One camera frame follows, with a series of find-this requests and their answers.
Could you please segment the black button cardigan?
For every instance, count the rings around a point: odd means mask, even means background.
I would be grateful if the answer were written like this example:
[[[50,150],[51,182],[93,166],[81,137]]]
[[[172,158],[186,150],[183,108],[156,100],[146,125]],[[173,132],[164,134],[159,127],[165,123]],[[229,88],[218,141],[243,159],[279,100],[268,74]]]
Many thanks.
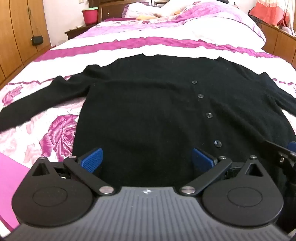
[[[51,228],[93,214],[99,202],[127,187],[161,188],[203,204],[228,226],[295,229],[295,171],[270,160],[263,142],[287,148],[295,132],[285,114],[295,97],[267,73],[223,58],[136,55],[107,66],[89,65],[1,110],[1,131],[64,103],[84,99],[71,118],[72,151],[51,164],[42,150],[17,188],[12,208],[20,223]],[[83,180],[63,161],[103,149],[103,162]],[[194,148],[232,161],[210,183],[192,161]]]

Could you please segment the wooden side cabinet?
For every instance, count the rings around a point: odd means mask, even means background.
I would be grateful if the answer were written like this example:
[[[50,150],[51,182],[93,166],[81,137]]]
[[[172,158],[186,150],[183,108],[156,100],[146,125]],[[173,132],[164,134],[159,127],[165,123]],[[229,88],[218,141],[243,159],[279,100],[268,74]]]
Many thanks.
[[[257,23],[257,25],[266,38],[262,49],[269,54],[281,57],[295,68],[295,36],[265,22]]]

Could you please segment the dark wooden nightstand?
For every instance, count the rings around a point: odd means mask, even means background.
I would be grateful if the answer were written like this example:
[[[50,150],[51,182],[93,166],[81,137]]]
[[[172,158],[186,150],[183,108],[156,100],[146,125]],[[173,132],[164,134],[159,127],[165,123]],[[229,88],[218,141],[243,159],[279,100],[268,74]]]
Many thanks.
[[[65,32],[64,34],[67,35],[68,40],[73,39],[79,35],[81,35],[82,33],[88,31],[90,28],[94,27],[95,25],[89,25],[89,26],[82,26],[80,28],[74,28],[72,30],[68,30],[67,32]]]

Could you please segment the small black hanging pouch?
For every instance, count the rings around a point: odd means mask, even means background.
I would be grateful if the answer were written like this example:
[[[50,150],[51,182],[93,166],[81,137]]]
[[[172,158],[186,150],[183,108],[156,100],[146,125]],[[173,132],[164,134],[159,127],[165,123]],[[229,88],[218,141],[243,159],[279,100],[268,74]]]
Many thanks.
[[[43,44],[44,39],[43,39],[42,36],[33,36],[33,37],[31,38],[31,42],[32,42],[32,45],[33,45],[33,46],[38,46],[38,45]]]

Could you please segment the pink floral bed quilt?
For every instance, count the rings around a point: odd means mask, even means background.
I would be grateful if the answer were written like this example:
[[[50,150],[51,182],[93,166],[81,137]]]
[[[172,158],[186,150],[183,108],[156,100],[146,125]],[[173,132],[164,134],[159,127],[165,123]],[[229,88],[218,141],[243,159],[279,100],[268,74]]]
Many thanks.
[[[89,65],[107,66],[136,55],[223,58],[256,74],[267,73],[295,97],[295,69],[263,51],[265,36],[245,13],[219,1],[189,1],[176,16],[147,21],[104,21],[65,42],[27,66],[1,90],[1,110],[62,76],[69,79]],[[79,116],[84,99],[50,108],[30,121],[1,131],[1,155],[31,168],[48,148],[50,162],[72,151],[71,118]]]

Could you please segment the red plastic bucket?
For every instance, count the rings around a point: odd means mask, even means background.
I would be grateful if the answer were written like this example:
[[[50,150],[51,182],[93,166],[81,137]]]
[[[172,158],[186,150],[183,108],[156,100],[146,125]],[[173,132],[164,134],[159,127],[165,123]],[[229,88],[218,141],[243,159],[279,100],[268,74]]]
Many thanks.
[[[85,25],[94,25],[98,22],[98,7],[88,8],[82,10]]]

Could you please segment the red pink curtain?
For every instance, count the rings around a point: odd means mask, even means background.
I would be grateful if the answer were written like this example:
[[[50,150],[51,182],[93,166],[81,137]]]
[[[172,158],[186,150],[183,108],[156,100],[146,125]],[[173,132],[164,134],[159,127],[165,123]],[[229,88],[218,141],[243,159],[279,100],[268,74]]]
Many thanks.
[[[269,25],[288,27],[293,31],[295,1],[258,0],[249,14]]]

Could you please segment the orange cloth item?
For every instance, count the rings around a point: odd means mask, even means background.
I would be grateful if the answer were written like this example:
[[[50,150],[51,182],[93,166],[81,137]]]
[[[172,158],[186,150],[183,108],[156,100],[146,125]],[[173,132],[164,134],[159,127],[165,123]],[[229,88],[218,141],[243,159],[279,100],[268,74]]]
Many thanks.
[[[151,20],[151,19],[156,19],[157,16],[153,15],[153,16],[144,16],[144,15],[141,15],[141,16],[138,16],[137,17],[137,20],[138,21],[147,21],[147,20]]]

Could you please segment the dark wooden headboard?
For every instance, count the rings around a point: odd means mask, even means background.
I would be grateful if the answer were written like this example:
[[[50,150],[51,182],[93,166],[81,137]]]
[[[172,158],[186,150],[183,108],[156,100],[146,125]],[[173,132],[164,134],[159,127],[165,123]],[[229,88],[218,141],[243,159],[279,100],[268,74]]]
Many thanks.
[[[121,1],[121,0],[89,0],[89,7],[98,7],[98,22],[104,21],[109,18],[121,18],[124,8],[133,3],[142,3],[148,6],[163,6],[167,0],[164,1]]]

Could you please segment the lilac pillow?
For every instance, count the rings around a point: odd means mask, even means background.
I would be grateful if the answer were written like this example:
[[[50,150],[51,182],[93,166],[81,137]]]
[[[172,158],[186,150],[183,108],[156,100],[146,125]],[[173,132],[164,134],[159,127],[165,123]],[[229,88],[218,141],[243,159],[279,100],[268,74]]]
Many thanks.
[[[135,19],[139,16],[154,16],[159,9],[159,7],[152,6],[148,2],[132,3],[124,7],[122,18]]]

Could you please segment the white plush toy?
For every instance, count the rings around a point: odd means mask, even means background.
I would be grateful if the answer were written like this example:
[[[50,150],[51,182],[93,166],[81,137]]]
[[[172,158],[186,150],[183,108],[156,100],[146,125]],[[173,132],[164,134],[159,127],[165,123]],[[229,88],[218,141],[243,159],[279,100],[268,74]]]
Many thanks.
[[[175,13],[180,13],[186,5],[186,1],[169,1],[164,6],[159,8],[154,13],[154,16],[157,18],[173,16]]]

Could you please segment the wooden wardrobe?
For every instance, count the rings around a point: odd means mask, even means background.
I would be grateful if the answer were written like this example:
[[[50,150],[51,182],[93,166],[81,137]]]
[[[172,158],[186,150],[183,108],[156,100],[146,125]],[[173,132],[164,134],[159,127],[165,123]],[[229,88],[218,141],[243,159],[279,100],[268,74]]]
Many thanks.
[[[43,44],[33,46],[33,36]],[[1,88],[51,47],[43,1],[1,1]]]

